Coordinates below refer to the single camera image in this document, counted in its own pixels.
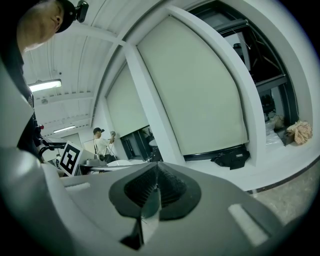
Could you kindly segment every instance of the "white pillar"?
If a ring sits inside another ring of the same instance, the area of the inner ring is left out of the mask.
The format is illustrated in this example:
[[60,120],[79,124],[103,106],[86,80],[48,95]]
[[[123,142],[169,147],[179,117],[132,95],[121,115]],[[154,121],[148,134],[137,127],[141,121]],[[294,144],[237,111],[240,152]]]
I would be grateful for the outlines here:
[[153,80],[136,46],[124,47],[136,90],[164,162],[184,165],[179,145]]

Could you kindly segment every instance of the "window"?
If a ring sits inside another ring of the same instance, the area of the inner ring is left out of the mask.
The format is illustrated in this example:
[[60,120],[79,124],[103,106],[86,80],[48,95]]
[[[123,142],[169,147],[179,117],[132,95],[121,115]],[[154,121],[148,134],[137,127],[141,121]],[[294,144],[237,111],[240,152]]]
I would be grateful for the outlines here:
[[137,48],[184,157],[248,142],[237,85],[198,34],[169,16]]
[[121,142],[129,160],[147,161],[151,158],[154,148],[157,148],[150,126],[123,136]]
[[247,67],[259,93],[264,119],[284,117],[290,126],[299,119],[295,91],[280,57],[268,39],[246,17],[214,1],[190,11],[219,32]]

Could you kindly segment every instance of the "ceiling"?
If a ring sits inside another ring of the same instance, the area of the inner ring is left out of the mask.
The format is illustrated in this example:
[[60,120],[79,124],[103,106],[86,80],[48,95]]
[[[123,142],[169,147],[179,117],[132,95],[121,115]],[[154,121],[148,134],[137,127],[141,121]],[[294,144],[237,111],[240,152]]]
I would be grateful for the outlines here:
[[[130,28],[161,0],[86,0],[84,23],[75,21],[41,47],[26,52],[27,84],[61,79],[62,87],[36,91],[34,109],[43,136],[91,125],[95,100],[110,59]],[[71,0],[76,6],[78,0]]]

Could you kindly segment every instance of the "glass window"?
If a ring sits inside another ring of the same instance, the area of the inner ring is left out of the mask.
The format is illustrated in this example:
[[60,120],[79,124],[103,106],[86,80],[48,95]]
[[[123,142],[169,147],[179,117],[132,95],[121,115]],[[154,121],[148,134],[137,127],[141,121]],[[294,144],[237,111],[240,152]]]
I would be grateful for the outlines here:
[[121,142],[129,160],[136,159],[148,162],[162,161],[157,142],[150,126],[121,137]]
[[239,55],[256,85],[265,120],[279,115],[284,117],[285,126],[298,121],[298,106],[289,74],[259,29],[218,0],[190,12],[219,32]]

